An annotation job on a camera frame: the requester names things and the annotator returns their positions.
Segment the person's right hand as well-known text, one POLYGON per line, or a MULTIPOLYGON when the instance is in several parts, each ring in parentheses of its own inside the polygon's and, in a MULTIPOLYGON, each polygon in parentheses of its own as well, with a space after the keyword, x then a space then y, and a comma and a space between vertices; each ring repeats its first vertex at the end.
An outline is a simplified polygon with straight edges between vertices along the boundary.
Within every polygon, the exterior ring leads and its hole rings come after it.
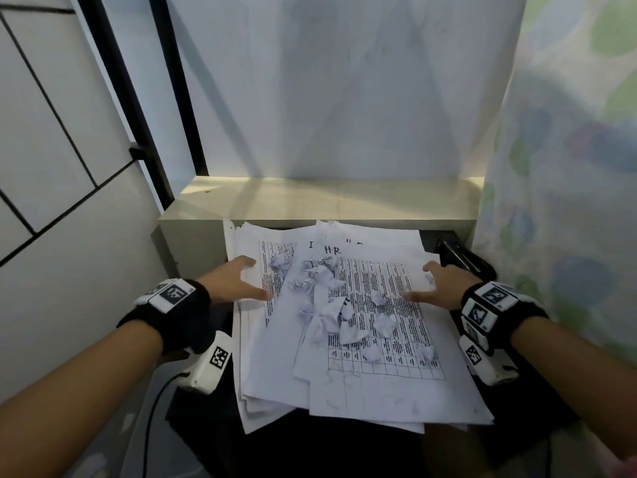
POLYGON ((460 310, 467 290, 483 284, 482 280, 465 270, 453 265, 441 266, 435 261, 429 261, 423 265, 422 271, 431 273, 433 277, 436 300, 413 303, 433 305, 448 311, 460 310))

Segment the person's left hand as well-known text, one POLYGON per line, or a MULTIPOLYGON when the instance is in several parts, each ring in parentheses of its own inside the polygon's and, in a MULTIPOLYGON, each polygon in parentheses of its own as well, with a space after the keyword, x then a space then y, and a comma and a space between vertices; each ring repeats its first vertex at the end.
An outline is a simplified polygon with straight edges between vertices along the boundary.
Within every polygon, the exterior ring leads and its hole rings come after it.
POLYGON ((242 272, 254 267, 256 260, 237 256, 209 273, 195 279, 208 292, 212 303, 229 303, 241 300, 242 272))

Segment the stack of printed paper sheets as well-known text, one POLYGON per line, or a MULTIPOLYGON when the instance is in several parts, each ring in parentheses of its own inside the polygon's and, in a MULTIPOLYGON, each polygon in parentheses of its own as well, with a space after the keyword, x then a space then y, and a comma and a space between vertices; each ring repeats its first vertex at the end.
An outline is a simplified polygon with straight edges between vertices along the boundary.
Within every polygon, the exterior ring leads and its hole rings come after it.
POLYGON ((333 221, 316 221, 311 226, 288 230, 268 229, 249 222, 233 227, 228 220, 224 224, 227 249, 257 261, 245 273, 247 280, 263 283, 275 295, 269 303, 240 305, 246 320, 241 329, 239 394, 247 400, 248 411, 305 409, 312 416, 383 425, 493 423, 494 417, 459 347, 452 318, 448 312, 430 305, 416 303, 433 339, 444 379, 329 370, 321 347, 310 379, 293 375, 304 328, 297 313, 309 290, 294 290, 291 283, 305 276, 303 262, 333 255, 399 263, 411 275, 412 290, 430 290, 433 279, 420 268, 429 261, 439 262, 440 258, 425 251, 418 230, 333 221))

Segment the person's right forearm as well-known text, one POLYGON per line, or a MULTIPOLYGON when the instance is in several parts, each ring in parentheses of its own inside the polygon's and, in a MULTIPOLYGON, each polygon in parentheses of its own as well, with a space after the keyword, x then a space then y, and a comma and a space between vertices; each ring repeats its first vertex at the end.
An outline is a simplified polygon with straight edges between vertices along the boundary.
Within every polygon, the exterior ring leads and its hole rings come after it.
POLYGON ((510 342, 617 458, 637 458, 636 367, 544 317, 510 342))

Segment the person's left forearm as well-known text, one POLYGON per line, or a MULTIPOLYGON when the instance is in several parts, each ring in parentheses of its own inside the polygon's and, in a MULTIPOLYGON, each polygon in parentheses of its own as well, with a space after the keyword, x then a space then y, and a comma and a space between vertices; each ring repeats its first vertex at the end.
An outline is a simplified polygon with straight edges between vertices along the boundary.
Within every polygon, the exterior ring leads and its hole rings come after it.
POLYGON ((160 358, 160 334, 131 321, 0 405, 0 478, 59 478, 160 358))

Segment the black stapler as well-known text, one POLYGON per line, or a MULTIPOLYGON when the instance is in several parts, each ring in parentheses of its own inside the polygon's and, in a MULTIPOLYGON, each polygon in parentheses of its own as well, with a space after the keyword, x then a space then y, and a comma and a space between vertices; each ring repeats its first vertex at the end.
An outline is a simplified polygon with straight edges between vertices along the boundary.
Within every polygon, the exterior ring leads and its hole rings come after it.
POLYGON ((492 265, 473 253, 455 236, 439 237, 435 253, 439 255, 442 266, 456 266, 482 281, 492 281, 498 277, 498 273, 492 265))

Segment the pile of crumpled paper scraps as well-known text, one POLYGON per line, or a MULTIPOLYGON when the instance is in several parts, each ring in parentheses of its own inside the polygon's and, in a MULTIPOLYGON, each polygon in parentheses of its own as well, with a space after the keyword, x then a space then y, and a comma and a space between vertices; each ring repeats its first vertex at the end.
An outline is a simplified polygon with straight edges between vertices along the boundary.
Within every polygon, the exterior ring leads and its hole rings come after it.
POLYGON ((309 380, 320 347, 329 370, 354 374, 444 379, 433 339, 407 267, 333 255, 304 261, 294 290, 309 290, 297 316, 304 328, 294 377, 309 380))

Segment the beige stone ledge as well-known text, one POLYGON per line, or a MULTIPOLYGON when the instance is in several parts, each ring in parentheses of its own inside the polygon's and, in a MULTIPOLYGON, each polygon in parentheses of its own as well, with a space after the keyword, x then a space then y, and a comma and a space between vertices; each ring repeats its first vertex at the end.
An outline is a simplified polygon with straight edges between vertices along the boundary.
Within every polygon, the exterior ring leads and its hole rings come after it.
POLYGON ((466 243, 478 216, 484 177, 460 179, 289 179, 196 176, 159 219, 182 277, 224 263, 224 220, 271 229, 317 220, 418 230, 425 251, 441 236, 466 243))

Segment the floral curtain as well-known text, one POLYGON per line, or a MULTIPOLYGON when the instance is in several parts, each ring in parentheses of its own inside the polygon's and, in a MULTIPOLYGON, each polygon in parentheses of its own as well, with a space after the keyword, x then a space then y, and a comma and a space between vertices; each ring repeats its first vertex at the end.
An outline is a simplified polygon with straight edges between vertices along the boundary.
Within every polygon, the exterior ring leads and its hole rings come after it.
POLYGON ((637 0, 505 0, 510 69, 473 249, 637 368, 637 0))

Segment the black metal frame bar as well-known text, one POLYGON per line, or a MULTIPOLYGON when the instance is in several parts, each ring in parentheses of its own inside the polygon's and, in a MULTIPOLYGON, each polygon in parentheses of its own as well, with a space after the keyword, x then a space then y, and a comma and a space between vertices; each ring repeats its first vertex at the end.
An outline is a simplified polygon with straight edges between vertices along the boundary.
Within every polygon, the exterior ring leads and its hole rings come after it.
POLYGON ((148 0, 196 176, 209 176, 168 0, 148 0))
POLYGON ((148 127, 138 95, 123 59, 111 23, 102 0, 87 0, 96 13, 97 24, 103 33, 108 59, 107 72, 113 83, 116 96, 122 106, 125 119, 131 129, 134 144, 131 147, 133 160, 145 163, 152 186, 157 193, 162 211, 174 202, 171 185, 161 162, 157 147, 148 127))

